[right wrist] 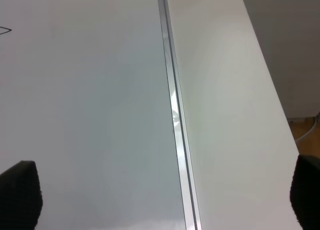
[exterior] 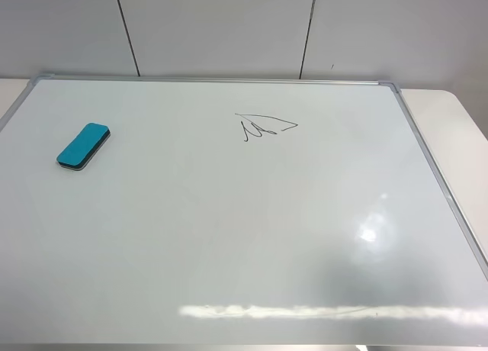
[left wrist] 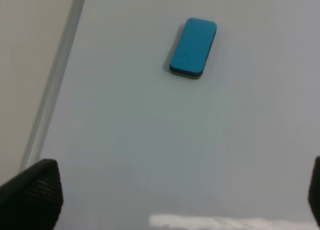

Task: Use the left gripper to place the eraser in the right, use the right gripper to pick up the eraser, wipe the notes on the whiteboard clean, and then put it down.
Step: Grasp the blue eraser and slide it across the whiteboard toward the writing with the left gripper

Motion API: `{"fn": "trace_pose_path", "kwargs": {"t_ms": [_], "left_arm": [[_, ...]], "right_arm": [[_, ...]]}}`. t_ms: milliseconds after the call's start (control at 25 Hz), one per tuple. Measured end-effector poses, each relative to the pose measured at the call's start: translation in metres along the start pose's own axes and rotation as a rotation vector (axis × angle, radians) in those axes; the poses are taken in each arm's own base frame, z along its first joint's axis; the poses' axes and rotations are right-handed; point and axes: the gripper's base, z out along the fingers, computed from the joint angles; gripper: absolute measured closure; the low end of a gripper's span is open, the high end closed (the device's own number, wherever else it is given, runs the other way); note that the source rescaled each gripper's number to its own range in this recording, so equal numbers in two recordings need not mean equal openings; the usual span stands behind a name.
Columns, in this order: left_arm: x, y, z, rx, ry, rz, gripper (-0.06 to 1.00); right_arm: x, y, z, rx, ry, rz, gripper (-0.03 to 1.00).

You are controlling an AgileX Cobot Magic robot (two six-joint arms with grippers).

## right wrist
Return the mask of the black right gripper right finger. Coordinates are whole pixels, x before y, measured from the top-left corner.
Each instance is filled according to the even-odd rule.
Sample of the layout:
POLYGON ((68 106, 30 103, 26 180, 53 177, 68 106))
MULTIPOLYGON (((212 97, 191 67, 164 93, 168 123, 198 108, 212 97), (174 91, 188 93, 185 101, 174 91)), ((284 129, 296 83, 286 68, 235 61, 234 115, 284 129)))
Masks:
POLYGON ((320 228, 320 159, 299 155, 289 193, 296 219, 303 230, 320 228))

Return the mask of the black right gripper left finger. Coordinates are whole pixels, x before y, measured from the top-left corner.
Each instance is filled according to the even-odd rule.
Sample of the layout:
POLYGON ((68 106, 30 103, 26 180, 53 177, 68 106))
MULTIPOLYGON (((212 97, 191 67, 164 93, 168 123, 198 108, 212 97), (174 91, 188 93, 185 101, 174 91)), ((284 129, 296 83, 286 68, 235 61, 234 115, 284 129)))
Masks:
POLYGON ((22 160, 0 174, 0 228, 34 230, 43 207, 36 163, 22 160))

